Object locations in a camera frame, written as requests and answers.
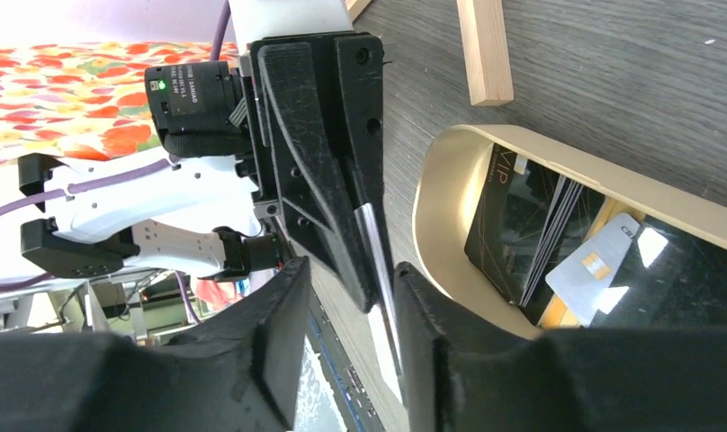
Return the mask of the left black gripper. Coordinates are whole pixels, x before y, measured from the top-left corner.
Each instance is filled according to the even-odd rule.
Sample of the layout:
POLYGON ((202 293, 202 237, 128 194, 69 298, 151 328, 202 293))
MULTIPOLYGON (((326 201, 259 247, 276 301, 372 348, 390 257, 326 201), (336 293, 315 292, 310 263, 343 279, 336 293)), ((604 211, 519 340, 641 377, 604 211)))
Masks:
POLYGON ((252 44, 254 151, 275 185, 290 238, 335 272, 368 312, 392 275, 383 209, 383 67, 367 32, 267 38, 252 44))

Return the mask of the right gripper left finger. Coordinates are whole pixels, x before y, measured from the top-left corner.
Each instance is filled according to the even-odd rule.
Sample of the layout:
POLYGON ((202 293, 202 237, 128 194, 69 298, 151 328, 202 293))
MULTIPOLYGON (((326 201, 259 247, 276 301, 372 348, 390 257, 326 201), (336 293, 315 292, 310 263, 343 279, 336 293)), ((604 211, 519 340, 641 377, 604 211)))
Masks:
POLYGON ((113 333, 0 334, 0 431, 289 431, 310 262, 163 346, 113 333))

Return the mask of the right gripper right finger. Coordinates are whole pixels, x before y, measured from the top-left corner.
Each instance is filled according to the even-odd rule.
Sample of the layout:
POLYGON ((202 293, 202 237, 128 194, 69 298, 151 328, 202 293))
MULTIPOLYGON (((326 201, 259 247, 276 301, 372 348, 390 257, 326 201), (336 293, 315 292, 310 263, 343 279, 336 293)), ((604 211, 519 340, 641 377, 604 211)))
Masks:
POLYGON ((397 265, 414 431, 727 431, 727 328, 514 335, 397 265))

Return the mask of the striped credit card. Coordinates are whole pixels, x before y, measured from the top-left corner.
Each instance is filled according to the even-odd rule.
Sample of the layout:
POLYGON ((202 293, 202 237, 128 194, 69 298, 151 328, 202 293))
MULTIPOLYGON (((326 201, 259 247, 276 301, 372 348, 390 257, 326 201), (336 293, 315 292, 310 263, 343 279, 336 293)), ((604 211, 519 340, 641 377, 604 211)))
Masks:
POLYGON ((391 355, 397 375, 402 375, 401 355, 399 348, 399 336, 397 333, 397 319, 394 310, 394 298, 391 287, 391 270, 387 266, 384 247, 381 243, 378 222, 374 208, 370 202, 363 204, 355 210, 356 222, 362 234, 364 244, 367 247, 372 267, 377 277, 377 289, 379 294, 378 304, 383 313, 383 322, 388 329, 388 338, 391 355))

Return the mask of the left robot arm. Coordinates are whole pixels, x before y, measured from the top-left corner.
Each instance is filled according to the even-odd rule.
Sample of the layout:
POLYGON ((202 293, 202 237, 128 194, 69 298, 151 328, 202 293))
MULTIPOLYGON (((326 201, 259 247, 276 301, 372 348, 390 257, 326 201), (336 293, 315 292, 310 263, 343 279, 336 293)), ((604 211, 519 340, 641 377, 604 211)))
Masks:
POLYGON ((159 216, 243 199, 342 281, 363 311, 392 303, 382 199, 386 50, 367 32, 254 43, 245 63, 151 67, 147 97, 162 146, 90 167, 19 160, 24 259, 56 278, 126 266, 237 280, 279 264, 278 240, 217 225, 196 234, 159 216))

